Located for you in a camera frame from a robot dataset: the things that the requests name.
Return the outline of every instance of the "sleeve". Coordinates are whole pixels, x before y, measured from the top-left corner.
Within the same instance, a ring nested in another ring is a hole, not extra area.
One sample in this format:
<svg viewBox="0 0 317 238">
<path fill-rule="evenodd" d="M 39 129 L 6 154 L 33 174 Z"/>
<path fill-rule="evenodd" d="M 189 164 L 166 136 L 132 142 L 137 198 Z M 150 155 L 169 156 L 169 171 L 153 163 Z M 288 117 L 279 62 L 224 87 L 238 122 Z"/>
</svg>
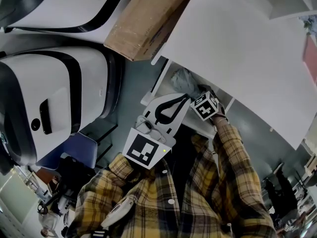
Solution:
<svg viewBox="0 0 317 238">
<path fill-rule="evenodd" d="M 236 237 L 276 237 L 262 199 L 259 177 L 238 130 L 231 125 L 221 127 L 213 147 L 219 159 L 218 191 L 223 220 L 232 224 Z"/>
<path fill-rule="evenodd" d="M 119 154 L 83 186 L 77 198 L 75 219 L 67 231 L 68 238 L 81 237 L 98 229 L 112 208 L 140 177 L 129 161 Z"/>
</svg>

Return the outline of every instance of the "yellow plaid shirt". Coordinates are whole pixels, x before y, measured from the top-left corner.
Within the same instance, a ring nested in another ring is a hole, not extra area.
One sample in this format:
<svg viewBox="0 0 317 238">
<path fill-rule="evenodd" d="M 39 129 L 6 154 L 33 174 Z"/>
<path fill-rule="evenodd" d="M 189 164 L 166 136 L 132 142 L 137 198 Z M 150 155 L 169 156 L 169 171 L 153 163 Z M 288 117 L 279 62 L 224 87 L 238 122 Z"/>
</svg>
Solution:
<svg viewBox="0 0 317 238">
<path fill-rule="evenodd" d="M 219 170 L 208 142 L 199 136 L 194 136 L 192 142 L 198 153 L 181 210 L 164 159 L 147 171 L 133 169 L 119 154 L 107 170 L 100 171 L 82 188 L 67 237 L 98 229 L 106 215 L 128 195 L 135 204 L 110 227 L 110 237 L 228 237 L 221 229 L 226 223 L 231 223 L 235 237 L 276 237 L 262 200 L 259 177 L 237 129 L 223 126 L 213 140 Z"/>
</svg>

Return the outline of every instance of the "floor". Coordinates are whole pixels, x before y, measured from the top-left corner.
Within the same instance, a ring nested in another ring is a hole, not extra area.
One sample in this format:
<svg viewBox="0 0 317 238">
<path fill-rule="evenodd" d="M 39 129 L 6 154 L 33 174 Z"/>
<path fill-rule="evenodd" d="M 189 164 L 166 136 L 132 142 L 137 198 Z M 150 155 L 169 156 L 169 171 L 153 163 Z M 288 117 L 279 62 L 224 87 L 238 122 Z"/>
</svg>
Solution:
<svg viewBox="0 0 317 238">
<path fill-rule="evenodd" d="M 150 61 L 126 62 L 116 112 L 107 118 L 112 124 L 117 123 L 118 128 L 105 140 L 104 146 L 100 146 L 99 154 L 111 144 L 111 141 L 113 145 L 98 165 L 105 167 L 123 150 L 130 128 L 145 108 L 140 104 L 140 100 L 153 87 L 163 63 L 163 59 L 156 65 L 151 65 Z M 310 158 L 302 146 L 294 150 L 277 132 L 271 131 L 268 124 L 238 101 L 234 102 L 227 116 L 231 124 L 239 129 L 245 148 L 261 180 L 272 173 L 279 161 L 284 161 L 284 174 L 292 183 L 296 183 L 296 171 L 302 175 L 303 166 Z M 97 120 L 94 124 L 100 132 L 110 126 L 106 123 Z"/>
</svg>

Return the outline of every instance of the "cardboard box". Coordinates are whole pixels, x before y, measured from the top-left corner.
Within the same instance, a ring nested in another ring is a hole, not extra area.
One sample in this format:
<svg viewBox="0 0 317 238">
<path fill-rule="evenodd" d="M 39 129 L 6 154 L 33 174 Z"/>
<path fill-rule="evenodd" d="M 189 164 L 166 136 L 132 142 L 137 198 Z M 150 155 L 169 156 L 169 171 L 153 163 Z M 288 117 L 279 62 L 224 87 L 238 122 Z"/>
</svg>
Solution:
<svg viewBox="0 0 317 238">
<path fill-rule="evenodd" d="M 131 0 L 105 46 L 131 61 L 148 60 L 167 40 L 189 0 Z"/>
</svg>

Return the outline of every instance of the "round hole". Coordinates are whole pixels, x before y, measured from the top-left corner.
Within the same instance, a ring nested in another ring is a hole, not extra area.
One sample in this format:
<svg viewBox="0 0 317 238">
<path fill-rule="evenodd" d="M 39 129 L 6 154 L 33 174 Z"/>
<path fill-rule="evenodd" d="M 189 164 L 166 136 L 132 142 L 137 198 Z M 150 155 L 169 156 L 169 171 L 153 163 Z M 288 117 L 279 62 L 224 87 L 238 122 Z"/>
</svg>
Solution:
<svg viewBox="0 0 317 238">
<path fill-rule="evenodd" d="M 31 129 L 37 131 L 41 126 L 41 122 L 39 119 L 35 118 L 31 123 Z"/>
<path fill-rule="evenodd" d="M 147 126 L 147 128 L 152 129 L 152 125 L 148 121 L 145 122 L 145 125 Z"/>
</svg>

